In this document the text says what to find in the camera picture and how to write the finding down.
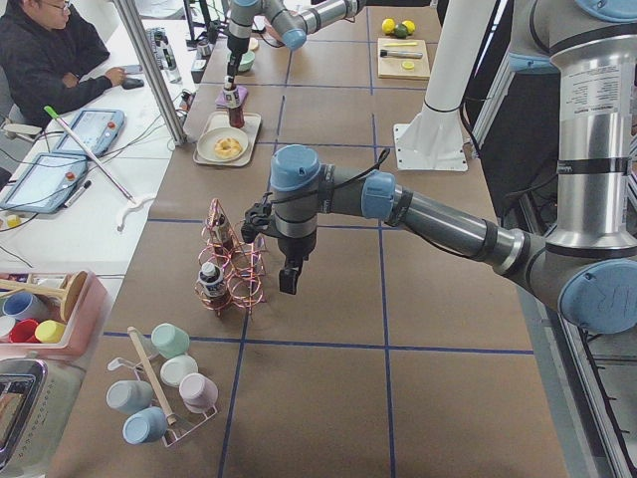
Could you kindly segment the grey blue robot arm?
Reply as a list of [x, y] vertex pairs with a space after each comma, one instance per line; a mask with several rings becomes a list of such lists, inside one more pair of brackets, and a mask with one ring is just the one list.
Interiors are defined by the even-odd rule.
[[513, 66], [559, 73], [557, 219], [544, 237], [507, 229], [400, 186], [394, 175], [319, 160], [292, 144], [272, 157], [269, 189], [241, 234], [274, 237], [280, 289], [294, 294], [320, 214], [377, 219], [452, 255], [483, 262], [568, 322], [598, 334], [636, 323], [636, 241], [626, 228], [630, 102], [636, 64], [632, 1], [520, 1]]
[[365, 5], [365, 1], [330, 0], [293, 13], [279, 0], [231, 1], [227, 29], [230, 57], [225, 82], [228, 85], [235, 84], [242, 57], [249, 50], [256, 16], [264, 16], [281, 37], [283, 44], [294, 51], [306, 42], [308, 35], [336, 21], [354, 18]]

